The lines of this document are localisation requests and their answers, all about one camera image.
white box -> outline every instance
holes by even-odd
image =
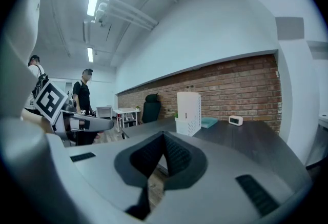
[[[200,94],[194,92],[177,93],[178,120],[176,132],[193,136],[201,128],[201,100]]]

black backpack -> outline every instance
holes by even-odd
[[[36,83],[36,86],[35,86],[34,90],[32,91],[32,94],[33,94],[34,98],[36,98],[37,95],[39,95],[42,88],[49,81],[48,75],[46,73],[42,74],[40,67],[38,65],[36,65],[36,66],[39,68],[40,76],[38,78],[38,81]]]

wooden floor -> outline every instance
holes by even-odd
[[[104,131],[99,134],[100,138],[95,139],[94,144],[108,143],[114,141],[124,141],[122,138],[122,130],[117,131],[117,122],[114,121],[114,127],[111,130]],[[158,205],[163,197],[163,183],[167,177],[158,169],[148,179],[148,198],[151,211]]]

chair backrest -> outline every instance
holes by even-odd
[[[159,115],[160,102],[157,101],[157,94],[147,95],[143,104],[142,122],[149,123],[156,121]]]

floor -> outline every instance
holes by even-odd
[[[100,134],[99,139],[95,139],[94,144],[107,143],[113,141],[124,141],[122,131],[117,132],[117,122],[114,120],[114,127]],[[316,166],[308,170],[308,173],[314,181],[319,175],[321,166]],[[148,179],[148,198],[151,211],[159,204],[163,197],[163,183],[167,179],[163,173],[155,169],[153,174]]]

